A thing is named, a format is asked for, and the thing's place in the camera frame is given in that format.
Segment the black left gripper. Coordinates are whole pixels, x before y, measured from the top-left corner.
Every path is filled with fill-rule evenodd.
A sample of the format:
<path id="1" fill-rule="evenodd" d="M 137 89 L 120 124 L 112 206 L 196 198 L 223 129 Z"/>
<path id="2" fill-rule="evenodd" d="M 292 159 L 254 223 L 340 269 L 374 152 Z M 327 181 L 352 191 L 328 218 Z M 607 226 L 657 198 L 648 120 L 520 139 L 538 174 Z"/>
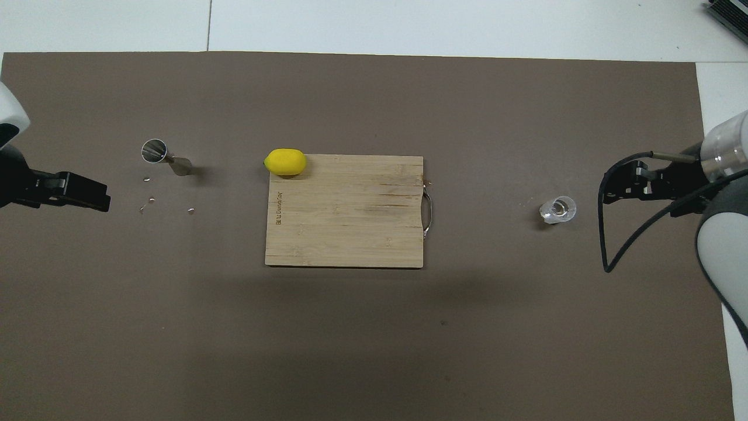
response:
<path id="1" fill-rule="evenodd" d="M 34 187 L 43 199 L 27 198 Z M 48 173 L 31 170 L 16 147 L 5 146 L 1 151 L 1 208 L 23 202 L 24 206 L 36 209 L 44 205 L 72 206 L 108 212 L 110 196 L 107 188 L 105 184 L 71 171 Z"/>

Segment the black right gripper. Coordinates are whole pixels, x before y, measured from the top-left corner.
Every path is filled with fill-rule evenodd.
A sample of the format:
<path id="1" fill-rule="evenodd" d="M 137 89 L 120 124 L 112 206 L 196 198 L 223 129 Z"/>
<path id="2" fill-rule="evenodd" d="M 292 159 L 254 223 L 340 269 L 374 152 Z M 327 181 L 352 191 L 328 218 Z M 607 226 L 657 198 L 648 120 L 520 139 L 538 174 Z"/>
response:
<path id="1" fill-rule="evenodd" d="M 673 201 L 681 199 L 708 183 L 701 164 L 701 147 L 702 145 L 697 143 L 681 152 L 685 155 L 694 156 L 695 161 L 693 163 L 672 162 L 659 171 L 660 179 L 665 184 L 663 189 L 668 199 Z M 612 203 L 627 199 L 642 202 L 658 200 L 649 184 L 630 184 L 647 183 L 656 179 L 658 179 L 657 171 L 650 171 L 644 161 L 617 163 L 607 171 L 607 181 L 609 183 L 603 188 L 602 203 L 612 205 Z M 694 199 L 692 202 L 672 210 L 670 216 L 680 218 L 688 214 L 703 214 L 710 200 L 710 197 Z"/>

